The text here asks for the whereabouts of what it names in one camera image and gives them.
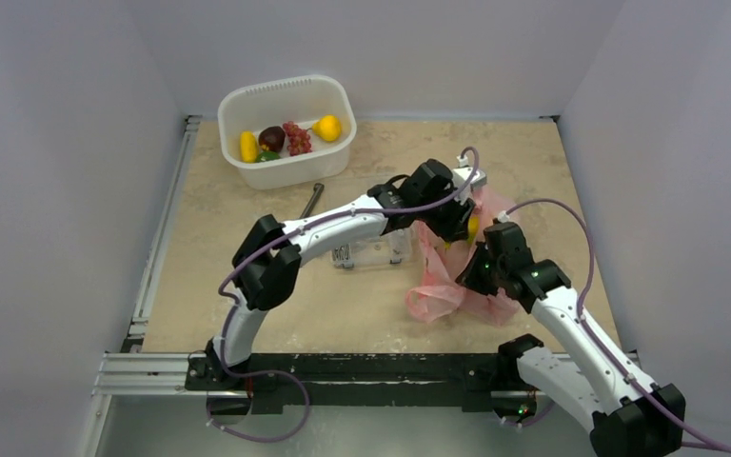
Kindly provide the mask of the yellow fake banana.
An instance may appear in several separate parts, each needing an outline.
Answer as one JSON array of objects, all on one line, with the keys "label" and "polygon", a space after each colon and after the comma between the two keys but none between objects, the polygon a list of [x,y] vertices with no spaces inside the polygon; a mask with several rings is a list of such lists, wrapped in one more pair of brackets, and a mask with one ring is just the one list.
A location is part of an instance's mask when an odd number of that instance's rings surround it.
[{"label": "yellow fake banana", "polygon": [[259,156],[258,138],[251,131],[244,130],[239,136],[240,160],[244,163],[255,163]]},{"label": "yellow fake banana", "polygon": [[445,242],[444,246],[445,248],[451,248],[454,244],[456,245],[462,245],[466,244],[467,246],[471,245],[480,229],[480,223],[481,219],[477,215],[473,215],[469,218],[468,224],[467,224],[467,237],[461,240],[453,241],[453,242]]}]

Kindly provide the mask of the red fake strawberries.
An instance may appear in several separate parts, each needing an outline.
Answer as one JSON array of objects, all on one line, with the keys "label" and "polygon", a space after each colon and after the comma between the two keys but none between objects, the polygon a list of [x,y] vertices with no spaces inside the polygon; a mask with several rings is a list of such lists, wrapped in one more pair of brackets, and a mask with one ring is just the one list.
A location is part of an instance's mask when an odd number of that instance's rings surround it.
[{"label": "red fake strawberries", "polygon": [[286,149],[290,156],[312,152],[311,138],[307,129],[291,121],[283,123],[282,128],[286,133]]}]

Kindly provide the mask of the dark red fake apple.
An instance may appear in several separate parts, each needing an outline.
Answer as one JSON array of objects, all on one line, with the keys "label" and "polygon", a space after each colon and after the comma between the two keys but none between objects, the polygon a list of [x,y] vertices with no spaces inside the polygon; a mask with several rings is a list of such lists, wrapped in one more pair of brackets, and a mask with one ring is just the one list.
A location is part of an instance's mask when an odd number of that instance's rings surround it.
[{"label": "dark red fake apple", "polygon": [[263,129],[258,136],[258,144],[263,151],[281,152],[285,140],[286,133],[280,126]]}]

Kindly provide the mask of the green fake apple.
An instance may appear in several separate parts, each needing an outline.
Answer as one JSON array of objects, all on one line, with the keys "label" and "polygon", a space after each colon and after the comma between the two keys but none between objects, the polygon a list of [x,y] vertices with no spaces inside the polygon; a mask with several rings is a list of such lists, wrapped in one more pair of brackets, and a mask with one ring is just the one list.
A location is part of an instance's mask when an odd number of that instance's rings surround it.
[{"label": "green fake apple", "polygon": [[265,163],[270,161],[276,161],[281,159],[279,152],[263,150],[256,158],[256,163]]}]

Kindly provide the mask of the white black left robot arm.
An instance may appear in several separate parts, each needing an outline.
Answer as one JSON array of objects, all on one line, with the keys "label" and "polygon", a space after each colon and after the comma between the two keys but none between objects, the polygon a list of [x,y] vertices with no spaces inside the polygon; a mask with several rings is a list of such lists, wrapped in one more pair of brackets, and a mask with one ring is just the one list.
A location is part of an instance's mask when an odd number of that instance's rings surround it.
[{"label": "white black left robot arm", "polygon": [[250,366],[252,344],[269,311],[292,295],[302,267],[345,244],[377,238],[421,222],[447,242],[468,236],[475,208],[472,191],[485,183],[476,159],[460,156],[452,169],[428,159],[409,175],[371,187],[352,202],[315,216],[278,221],[261,217],[232,258],[233,270],[218,293],[230,301],[220,332],[204,350],[204,365],[189,360],[189,391],[252,391],[256,377],[305,385],[279,369]]}]

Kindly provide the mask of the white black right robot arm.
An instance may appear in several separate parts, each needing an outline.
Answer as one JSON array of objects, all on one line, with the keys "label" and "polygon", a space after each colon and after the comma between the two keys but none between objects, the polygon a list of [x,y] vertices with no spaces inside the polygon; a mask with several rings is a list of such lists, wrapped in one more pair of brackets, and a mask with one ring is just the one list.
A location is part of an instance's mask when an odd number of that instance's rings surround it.
[{"label": "white black right robot arm", "polygon": [[674,421],[683,419],[686,402],[679,389],[657,384],[579,311],[569,278],[555,262],[535,261],[517,224],[495,220],[483,235],[458,284],[518,302],[569,355],[562,362],[525,334],[499,346],[499,380],[545,393],[584,428],[598,456],[666,456],[680,449],[683,431]]}]

